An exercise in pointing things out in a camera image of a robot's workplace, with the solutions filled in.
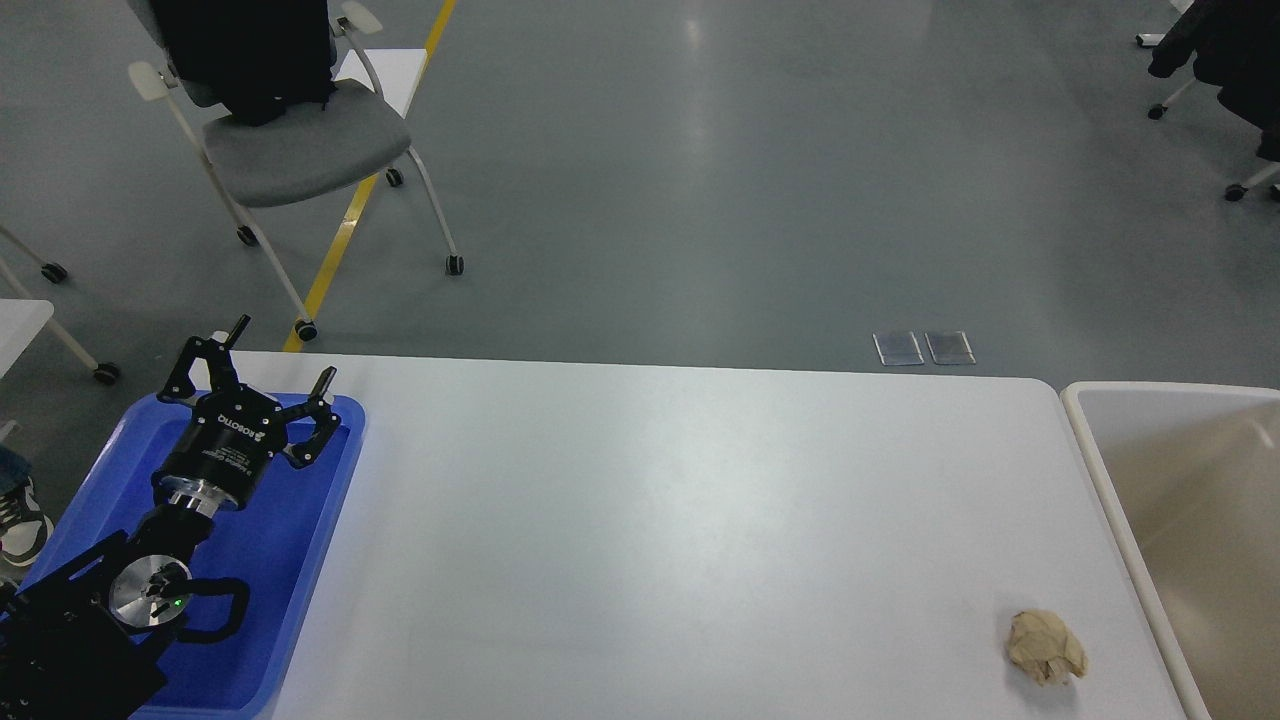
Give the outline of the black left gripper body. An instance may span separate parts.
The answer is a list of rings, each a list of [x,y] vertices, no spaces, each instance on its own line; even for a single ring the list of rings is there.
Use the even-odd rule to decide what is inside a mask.
[[[183,495],[246,510],[271,460],[284,448],[282,402],[256,388],[210,391],[192,406],[188,425],[151,475],[156,501]]]

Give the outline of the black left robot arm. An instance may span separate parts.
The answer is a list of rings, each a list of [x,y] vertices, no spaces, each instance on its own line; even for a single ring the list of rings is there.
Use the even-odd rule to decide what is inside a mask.
[[[340,428],[325,368],[288,405],[244,383],[232,351],[248,325],[186,341],[161,404],[189,420],[150,474],[154,507],[28,588],[3,592],[3,716],[127,719],[168,683],[174,644],[218,644],[244,625],[251,584],[198,577],[195,555],[221,511],[242,511],[276,459],[315,464]]]

